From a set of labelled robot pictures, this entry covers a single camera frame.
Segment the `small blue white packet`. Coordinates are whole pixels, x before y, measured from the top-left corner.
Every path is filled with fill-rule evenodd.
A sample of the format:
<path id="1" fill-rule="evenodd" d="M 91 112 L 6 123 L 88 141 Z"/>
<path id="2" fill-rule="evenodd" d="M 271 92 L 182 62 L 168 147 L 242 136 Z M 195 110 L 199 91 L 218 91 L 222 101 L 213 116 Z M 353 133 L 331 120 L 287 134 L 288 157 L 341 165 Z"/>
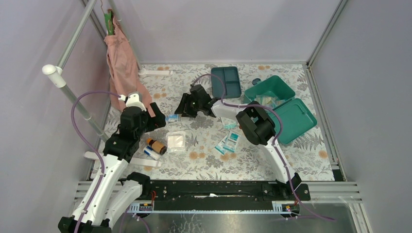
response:
<path id="1" fill-rule="evenodd" d="M 179 114 L 170 114 L 165 117 L 166 123 L 177 123 L 181 121 L 181 116 Z"/>

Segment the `brown orange-cap syrup bottle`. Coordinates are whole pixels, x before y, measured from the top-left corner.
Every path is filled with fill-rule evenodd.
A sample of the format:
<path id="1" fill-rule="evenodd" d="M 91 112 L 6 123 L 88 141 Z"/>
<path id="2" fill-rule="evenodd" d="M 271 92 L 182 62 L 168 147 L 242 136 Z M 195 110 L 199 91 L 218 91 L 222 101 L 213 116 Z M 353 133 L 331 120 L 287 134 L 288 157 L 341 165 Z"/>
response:
<path id="1" fill-rule="evenodd" d="M 161 143 L 158 140 L 154 140 L 152 138 L 148 138 L 146 140 L 146 143 L 148 144 L 148 147 L 155 151 L 156 153 L 160 155 L 164 155 L 167 152 L 167 146 L 165 146 L 163 143 Z"/>

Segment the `white gauze pad bag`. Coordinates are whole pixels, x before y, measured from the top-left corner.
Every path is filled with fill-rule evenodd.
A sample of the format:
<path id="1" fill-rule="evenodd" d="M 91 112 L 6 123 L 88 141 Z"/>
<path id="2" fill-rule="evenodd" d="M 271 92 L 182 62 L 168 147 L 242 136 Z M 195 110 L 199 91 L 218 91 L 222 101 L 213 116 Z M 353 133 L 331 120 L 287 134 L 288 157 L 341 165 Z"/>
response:
<path id="1" fill-rule="evenodd" d="M 181 152 L 186 149 L 186 133 L 184 131 L 166 134 L 168 152 Z"/>

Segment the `yellow cotton ball bag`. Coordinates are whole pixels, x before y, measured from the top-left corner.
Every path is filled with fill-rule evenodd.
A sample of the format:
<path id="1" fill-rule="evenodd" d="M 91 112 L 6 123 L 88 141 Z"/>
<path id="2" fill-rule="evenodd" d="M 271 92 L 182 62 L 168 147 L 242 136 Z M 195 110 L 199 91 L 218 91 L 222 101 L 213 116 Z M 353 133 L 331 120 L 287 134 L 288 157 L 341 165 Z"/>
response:
<path id="1" fill-rule="evenodd" d="M 271 96 L 267 96 L 267 95 L 257 95 L 255 97 L 255 101 L 257 101 L 259 104 L 261 104 L 263 106 L 267 106 L 267 103 L 273 98 L 276 98 L 276 97 L 271 97 Z"/>

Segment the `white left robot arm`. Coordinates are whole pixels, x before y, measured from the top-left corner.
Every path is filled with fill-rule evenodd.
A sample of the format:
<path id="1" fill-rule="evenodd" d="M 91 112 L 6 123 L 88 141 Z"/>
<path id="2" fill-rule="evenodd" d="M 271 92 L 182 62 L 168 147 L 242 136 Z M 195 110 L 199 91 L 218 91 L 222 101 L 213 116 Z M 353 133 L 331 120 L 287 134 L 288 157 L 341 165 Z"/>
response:
<path id="1" fill-rule="evenodd" d="M 110 233 L 132 201 L 149 197 L 150 177 L 132 172 L 127 176 L 121 190 L 113 199 L 110 198 L 120 175 L 138 150 L 142 135 L 166 125 L 165 115 L 157 104 L 152 102 L 150 107 L 154 117 L 137 106 L 123 110 L 118 129 L 106 141 L 103 154 L 97 154 L 101 170 L 72 216 L 60 219 L 60 232 Z"/>

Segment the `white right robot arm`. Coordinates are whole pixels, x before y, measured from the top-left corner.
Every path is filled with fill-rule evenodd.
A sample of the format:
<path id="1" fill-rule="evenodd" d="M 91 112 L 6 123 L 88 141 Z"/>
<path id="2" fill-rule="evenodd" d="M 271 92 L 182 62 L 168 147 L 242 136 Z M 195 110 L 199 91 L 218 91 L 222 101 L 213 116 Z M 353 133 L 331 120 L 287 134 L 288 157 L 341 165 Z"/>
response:
<path id="1" fill-rule="evenodd" d="M 275 123 L 268 115 L 270 108 L 253 101 L 247 105 L 225 102 L 222 98 L 212 98 L 200 85 L 192 85 L 189 93 L 184 93 L 175 113 L 183 117 L 196 117 L 198 112 L 205 116 L 224 117 L 236 120 L 245 136 L 252 144 L 259 146 L 266 156 L 279 195 L 285 200 L 309 201 L 309 188 L 294 171 L 280 148 L 278 136 L 282 130 L 275 131 Z"/>

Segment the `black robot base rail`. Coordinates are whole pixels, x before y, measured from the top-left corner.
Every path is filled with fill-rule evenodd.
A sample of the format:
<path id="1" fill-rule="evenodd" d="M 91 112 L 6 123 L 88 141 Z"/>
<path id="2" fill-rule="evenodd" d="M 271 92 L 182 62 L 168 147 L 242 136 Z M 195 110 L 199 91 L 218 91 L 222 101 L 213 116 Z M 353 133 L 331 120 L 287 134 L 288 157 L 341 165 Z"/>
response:
<path id="1" fill-rule="evenodd" d="M 290 212 L 299 201 L 311 199 L 301 182 L 268 181 L 172 181 L 154 180 L 147 192 L 135 200 L 132 213 L 238 211 Z"/>

